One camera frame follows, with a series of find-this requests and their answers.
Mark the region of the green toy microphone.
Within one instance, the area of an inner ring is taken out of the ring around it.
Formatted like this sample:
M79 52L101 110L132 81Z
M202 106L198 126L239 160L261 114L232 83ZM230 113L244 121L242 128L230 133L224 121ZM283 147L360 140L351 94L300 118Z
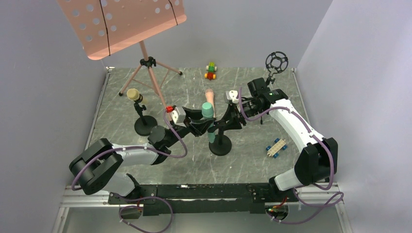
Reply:
M210 144L214 143L216 135L215 133L210 133L208 131L209 128L214 126L214 107L210 102L204 102L202 104L202 116L204 119L208 120L208 125L206 127L205 134L208 137L208 141Z

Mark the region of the black mic stand with clip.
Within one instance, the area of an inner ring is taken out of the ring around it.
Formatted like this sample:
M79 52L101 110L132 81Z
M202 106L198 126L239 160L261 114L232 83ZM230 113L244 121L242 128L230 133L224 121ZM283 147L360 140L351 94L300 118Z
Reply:
M224 135L226 126L225 120L219 120L210 126L207 130L209 138L209 150L217 156L227 155L232 148L229 137Z

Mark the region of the black shock-mount boom stand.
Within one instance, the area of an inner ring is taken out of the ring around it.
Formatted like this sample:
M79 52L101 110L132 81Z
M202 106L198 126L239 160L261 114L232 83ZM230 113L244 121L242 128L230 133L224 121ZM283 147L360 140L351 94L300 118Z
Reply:
M263 93L267 93L270 91L268 85L270 83L274 84L275 82L274 75L285 71L286 68L288 67L288 63L289 61L288 61L286 54L281 51L272 52L267 56L265 60L265 66L269 74L265 81L266 86L264 87Z

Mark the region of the yellow toy microphone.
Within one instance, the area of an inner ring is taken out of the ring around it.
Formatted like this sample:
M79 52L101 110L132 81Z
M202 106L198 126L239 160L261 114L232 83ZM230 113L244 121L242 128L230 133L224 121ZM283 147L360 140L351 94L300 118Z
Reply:
M127 98L137 104L146 104L147 99L135 88L130 88L126 92Z

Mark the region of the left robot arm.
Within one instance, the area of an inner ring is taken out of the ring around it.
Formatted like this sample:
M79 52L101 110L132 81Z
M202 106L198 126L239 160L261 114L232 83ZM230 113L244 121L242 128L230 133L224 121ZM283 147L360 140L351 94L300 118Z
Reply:
M216 118L205 110L171 106L163 111L166 127L154 126L147 143L119 145L100 138L71 161L69 170L74 176L73 191L82 190L92 195L101 190L128 196L138 189L138 182L131 175L121 175L118 169L133 165L158 165L167 158L184 158L188 148L183 138L192 134L202 136L214 126Z

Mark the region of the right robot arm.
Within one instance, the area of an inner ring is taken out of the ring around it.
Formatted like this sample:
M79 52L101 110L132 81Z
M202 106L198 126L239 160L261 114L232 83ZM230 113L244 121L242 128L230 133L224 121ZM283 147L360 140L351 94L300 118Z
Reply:
M289 97L281 90L271 90L263 78L247 85L250 97L242 97L241 90L225 93L229 111L235 112L238 127L268 114L284 128L300 151L294 167L269 179L275 191L308 186L320 180L333 182L337 172L338 143L317 132L294 108Z

